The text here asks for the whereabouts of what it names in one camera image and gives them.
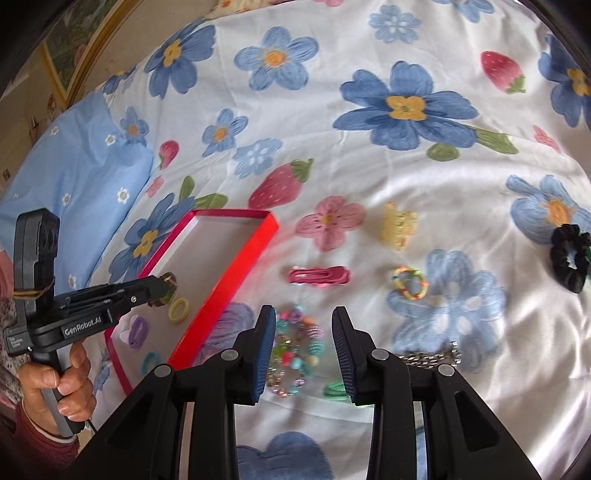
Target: picture frame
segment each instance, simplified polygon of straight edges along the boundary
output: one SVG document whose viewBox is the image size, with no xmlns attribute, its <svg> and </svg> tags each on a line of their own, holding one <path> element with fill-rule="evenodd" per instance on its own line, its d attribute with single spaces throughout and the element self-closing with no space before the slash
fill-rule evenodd
<svg viewBox="0 0 591 480">
<path fill-rule="evenodd" d="M 59 107 L 84 96 L 83 85 L 96 60 L 141 0 L 80 0 L 56 22 L 40 45 Z"/>
</svg>

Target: black handle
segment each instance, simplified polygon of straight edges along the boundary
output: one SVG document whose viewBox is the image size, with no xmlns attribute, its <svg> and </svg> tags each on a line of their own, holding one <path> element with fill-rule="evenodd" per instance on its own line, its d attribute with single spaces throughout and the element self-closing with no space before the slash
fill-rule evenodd
<svg viewBox="0 0 591 480">
<path fill-rule="evenodd" d="M 62 375 L 63 369 L 60 365 L 57 352 L 34 352 L 30 354 L 30 357 L 33 362 L 48 365 L 55 369 L 59 376 Z M 45 399 L 47 408 L 49 408 L 53 419 L 56 421 L 57 430 L 60 432 L 60 436 L 71 437 L 84 430 L 85 423 L 83 421 L 71 421 L 67 417 L 64 417 L 57 409 L 57 403 L 64 397 L 58 389 L 43 388 L 41 389 L 41 393 L 43 399 Z"/>
</svg>

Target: strawberry print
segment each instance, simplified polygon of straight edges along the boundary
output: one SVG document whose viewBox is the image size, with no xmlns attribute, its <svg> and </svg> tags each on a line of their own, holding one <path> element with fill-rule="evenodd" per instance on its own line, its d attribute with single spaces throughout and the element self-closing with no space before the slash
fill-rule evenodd
<svg viewBox="0 0 591 480">
<path fill-rule="evenodd" d="M 293 202 L 301 192 L 301 187 L 310 177 L 313 158 L 294 160 L 273 170 L 261 185 L 252 192 L 248 207 L 255 210 L 285 205 Z"/>
<path fill-rule="evenodd" d="M 486 76 L 499 90 L 525 93 L 525 75 L 515 60 L 496 51 L 484 51 L 480 62 Z"/>
<path fill-rule="evenodd" d="M 160 157 L 160 170 L 164 170 L 170 165 L 178 154 L 178 143 L 174 140 L 168 140 L 160 145 L 158 156 Z"/>
<path fill-rule="evenodd" d="M 548 134 L 537 125 L 534 125 L 534 140 L 538 143 L 552 147 L 557 153 L 561 153 L 560 146 L 558 145 L 557 141 L 554 138 L 549 137 Z"/>
</svg>

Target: cable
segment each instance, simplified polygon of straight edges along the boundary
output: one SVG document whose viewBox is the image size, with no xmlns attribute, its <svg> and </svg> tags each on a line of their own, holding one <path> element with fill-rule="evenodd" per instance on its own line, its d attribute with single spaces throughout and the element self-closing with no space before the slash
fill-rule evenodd
<svg viewBox="0 0 591 480">
<path fill-rule="evenodd" d="M 96 435 L 96 428 L 92 424 L 92 422 L 90 421 L 90 419 L 86 420 L 86 423 L 88 424 L 88 426 L 90 427 L 90 429 L 92 430 L 92 432 Z"/>
</svg>

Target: blue heart print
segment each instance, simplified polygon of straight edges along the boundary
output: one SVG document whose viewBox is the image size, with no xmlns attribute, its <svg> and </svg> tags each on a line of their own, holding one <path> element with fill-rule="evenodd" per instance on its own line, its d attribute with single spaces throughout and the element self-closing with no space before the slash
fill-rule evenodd
<svg viewBox="0 0 591 480">
<path fill-rule="evenodd" d="M 333 480 L 318 444 L 300 432 L 280 433 L 266 451 L 236 447 L 240 480 Z"/>
</svg>

